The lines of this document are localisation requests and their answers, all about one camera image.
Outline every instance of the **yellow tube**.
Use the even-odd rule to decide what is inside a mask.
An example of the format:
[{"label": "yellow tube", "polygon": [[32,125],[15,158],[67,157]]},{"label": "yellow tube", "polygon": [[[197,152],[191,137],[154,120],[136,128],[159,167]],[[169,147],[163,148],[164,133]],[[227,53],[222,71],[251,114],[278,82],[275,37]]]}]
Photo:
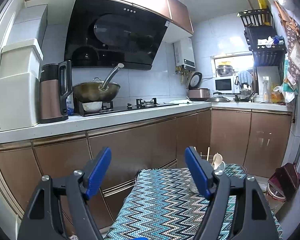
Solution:
[{"label": "yellow tube", "polygon": [[[258,0],[260,9],[266,9],[267,8],[267,2],[266,0]],[[271,26],[270,22],[266,22],[266,16],[262,15],[262,21],[265,25]]]}]

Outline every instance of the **black range hood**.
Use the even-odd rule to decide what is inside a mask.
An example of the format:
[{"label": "black range hood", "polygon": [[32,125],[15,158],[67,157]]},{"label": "black range hood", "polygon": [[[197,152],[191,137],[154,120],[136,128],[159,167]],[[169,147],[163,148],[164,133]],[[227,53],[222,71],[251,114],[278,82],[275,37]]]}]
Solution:
[{"label": "black range hood", "polygon": [[72,67],[150,70],[169,22],[152,12],[113,0],[76,0],[65,60]]}]

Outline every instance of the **zigzag patterned tablecloth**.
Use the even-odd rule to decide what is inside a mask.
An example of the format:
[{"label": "zigzag patterned tablecloth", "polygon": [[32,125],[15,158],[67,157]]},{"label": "zigzag patterned tablecloth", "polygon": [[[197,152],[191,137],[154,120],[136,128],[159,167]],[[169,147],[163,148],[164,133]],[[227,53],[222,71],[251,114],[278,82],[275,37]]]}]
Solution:
[{"label": "zigzag patterned tablecloth", "polygon": [[[225,173],[239,178],[246,175],[236,164],[228,164]],[[141,171],[105,240],[136,237],[192,240],[209,201],[189,190],[190,176],[187,168]],[[226,240],[229,235],[234,207],[235,196],[230,196],[219,240]],[[282,229],[275,216],[274,220],[282,239]]]}]

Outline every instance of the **white countertop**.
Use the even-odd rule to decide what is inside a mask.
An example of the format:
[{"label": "white countertop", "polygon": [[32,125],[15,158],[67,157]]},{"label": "white countertop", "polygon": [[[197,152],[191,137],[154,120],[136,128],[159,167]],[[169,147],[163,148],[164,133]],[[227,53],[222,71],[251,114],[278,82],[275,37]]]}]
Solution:
[{"label": "white countertop", "polygon": [[38,124],[34,127],[3,131],[0,132],[0,144],[7,142],[22,141],[27,139],[42,138],[47,136],[55,136],[66,133],[79,132],[84,130],[93,130],[102,127],[114,126],[124,123],[136,122],[141,120],[152,119],[156,117],[179,114],[193,110],[204,109],[208,107],[232,107],[242,109],[258,109],[292,112],[287,106],[264,103],[237,103],[237,102],[194,102],[192,104],[180,104],[176,106],[163,106],[158,108],[140,109],[134,111],[126,111],[119,113],[109,113],[95,116],[82,117],[80,115],[70,116],[68,120]]}]

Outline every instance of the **metal bolt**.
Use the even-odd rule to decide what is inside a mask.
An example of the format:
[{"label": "metal bolt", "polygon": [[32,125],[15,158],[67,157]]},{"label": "metal bolt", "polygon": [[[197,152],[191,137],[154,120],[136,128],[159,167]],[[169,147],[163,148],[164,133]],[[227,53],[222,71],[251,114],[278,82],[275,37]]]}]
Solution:
[{"label": "metal bolt", "polygon": [[217,176],[221,176],[223,174],[223,171],[217,169],[217,170],[214,171],[214,174],[216,174]]},{"label": "metal bolt", "polygon": [[74,172],[73,172],[73,174],[75,175],[75,176],[80,176],[80,175],[82,175],[82,170],[75,170]]},{"label": "metal bolt", "polygon": [[248,175],[247,180],[248,181],[255,181],[255,178],[254,178],[254,176]]},{"label": "metal bolt", "polygon": [[42,181],[47,181],[47,180],[49,180],[49,175],[43,175],[41,177],[41,179],[42,179]]}]

